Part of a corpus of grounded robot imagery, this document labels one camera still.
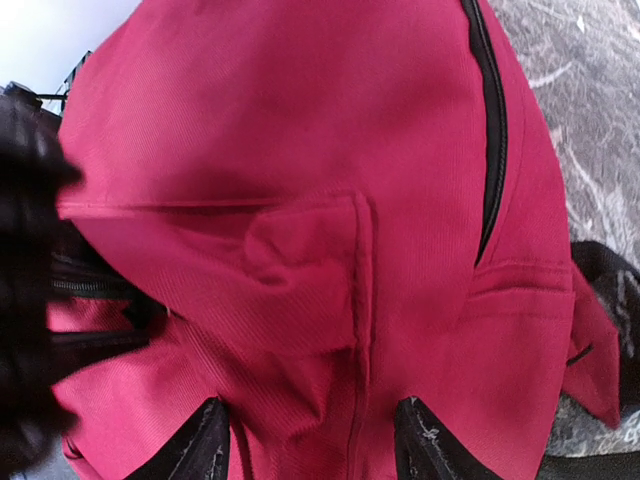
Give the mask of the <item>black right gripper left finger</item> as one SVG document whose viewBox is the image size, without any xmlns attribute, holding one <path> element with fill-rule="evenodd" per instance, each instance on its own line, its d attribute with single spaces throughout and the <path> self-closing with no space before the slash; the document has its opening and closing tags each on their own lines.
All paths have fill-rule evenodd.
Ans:
<svg viewBox="0 0 640 480">
<path fill-rule="evenodd" d="M 227 479 L 230 440 L 227 411 L 209 398 L 147 462 L 147 478 Z"/>
</svg>

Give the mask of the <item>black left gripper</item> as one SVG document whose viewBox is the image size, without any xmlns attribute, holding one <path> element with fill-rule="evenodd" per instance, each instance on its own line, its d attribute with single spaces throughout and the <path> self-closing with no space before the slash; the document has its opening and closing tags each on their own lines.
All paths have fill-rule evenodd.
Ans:
<svg viewBox="0 0 640 480">
<path fill-rule="evenodd" d="M 21 102 L 1 99 L 1 467 L 24 470 L 47 456 L 75 420 L 52 393 L 94 364 L 150 345 L 144 331 L 54 332 L 60 298 L 123 301 L 128 320 L 165 308 L 116 272 L 68 220 L 59 193 L 82 178 L 54 134 Z"/>
</svg>

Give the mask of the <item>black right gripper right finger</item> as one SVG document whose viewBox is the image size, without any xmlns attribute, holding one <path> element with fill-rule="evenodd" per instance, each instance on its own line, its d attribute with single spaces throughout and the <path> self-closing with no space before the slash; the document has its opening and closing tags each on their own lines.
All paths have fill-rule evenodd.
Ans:
<svg viewBox="0 0 640 480">
<path fill-rule="evenodd" d="M 394 445 L 400 480 L 493 478 L 493 471 L 477 460 L 417 397 L 397 404 Z"/>
</svg>

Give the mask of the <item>red student backpack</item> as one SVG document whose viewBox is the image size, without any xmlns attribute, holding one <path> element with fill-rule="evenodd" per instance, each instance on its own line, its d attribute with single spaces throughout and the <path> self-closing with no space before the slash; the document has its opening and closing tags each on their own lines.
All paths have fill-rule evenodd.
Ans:
<svg viewBox="0 0 640 480">
<path fill-rule="evenodd" d="M 232 479 L 532 479 L 559 400 L 610 427 L 619 333 L 486 1 L 144 1 L 89 57 L 60 212 L 116 272 L 57 330 L 146 322 L 61 383 L 83 479 L 160 477 L 213 403 Z"/>
</svg>

